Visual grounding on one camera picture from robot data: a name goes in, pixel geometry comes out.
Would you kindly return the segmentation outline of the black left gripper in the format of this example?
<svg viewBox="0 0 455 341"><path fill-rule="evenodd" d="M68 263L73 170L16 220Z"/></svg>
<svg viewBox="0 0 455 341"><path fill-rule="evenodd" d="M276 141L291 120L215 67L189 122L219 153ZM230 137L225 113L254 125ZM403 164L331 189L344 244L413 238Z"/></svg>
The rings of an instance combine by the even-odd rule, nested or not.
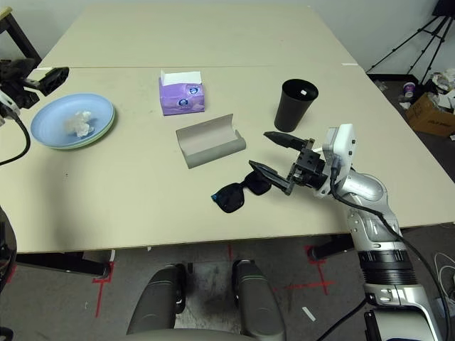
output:
<svg viewBox="0 0 455 341"><path fill-rule="evenodd" d="M20 109L30 109L39 98L35 92L37 82L28 79L36 66L33 58L18 60L1 60L1 91L7 94ZM38 90L48 96L59 88L68 78L68 67L55 67L38 81Z"/></svg>

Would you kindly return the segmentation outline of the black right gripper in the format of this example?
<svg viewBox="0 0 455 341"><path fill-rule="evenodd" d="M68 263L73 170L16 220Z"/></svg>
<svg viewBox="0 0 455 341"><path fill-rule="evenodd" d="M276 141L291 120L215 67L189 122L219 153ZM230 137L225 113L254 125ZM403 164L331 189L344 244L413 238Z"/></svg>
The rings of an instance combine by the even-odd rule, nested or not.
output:
<svg viewBox="0 0 455 341"><path fill-rule="evenodd" d="M291 195L294 184L314 190L323 186L328 177L323 173L326 162L319 153L313 151L314 139L300 139L278 131L266 131L263 135L279 146L300 150L300 153L291 167L289 180L281 177L275 169L250 160L249 165L254 171L286 195Z"/></svg>

